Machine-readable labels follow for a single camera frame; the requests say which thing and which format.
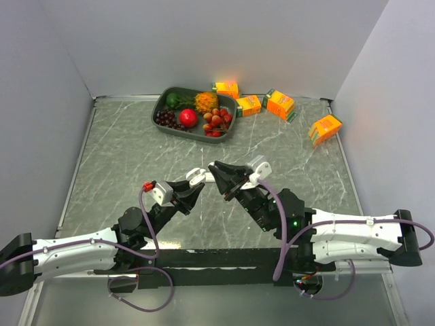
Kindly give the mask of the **white square charging case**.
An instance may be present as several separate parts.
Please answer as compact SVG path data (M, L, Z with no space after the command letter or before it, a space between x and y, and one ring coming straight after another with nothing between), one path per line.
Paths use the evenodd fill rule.
M206 180L206 170L203 168L193 168L186 174L186 180L190 187L194 187L199 183L203 183Z

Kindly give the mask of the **white oval charging case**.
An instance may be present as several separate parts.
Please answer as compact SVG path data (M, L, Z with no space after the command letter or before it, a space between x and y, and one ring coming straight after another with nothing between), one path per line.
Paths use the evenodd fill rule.
M205 183L215 183L215 177L212 173L206 172L205 173Z

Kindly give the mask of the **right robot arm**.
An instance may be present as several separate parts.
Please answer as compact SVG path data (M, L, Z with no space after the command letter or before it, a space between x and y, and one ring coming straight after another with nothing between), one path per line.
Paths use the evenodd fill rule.
M288 188L276 193L266 184L272 169L263 156L243 166L215 161L209 171L226 201L237 200L261 230L274 231L281 241L275 278L291 248L296 250L296 263L308 271L348 259L422 265L417 226L407 210L371 217L309 208Z

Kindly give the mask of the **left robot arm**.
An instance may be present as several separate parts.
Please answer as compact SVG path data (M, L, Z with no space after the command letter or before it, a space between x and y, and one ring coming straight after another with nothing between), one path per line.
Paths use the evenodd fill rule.
M176 213L188 215L205 183L189 181L146 183L139 206L130 207L110 228L58 239L34 239L31 233L14 237L1 250L1 296L23 293L35 283L87 270L128 272L135 258L156 259L140 250Z

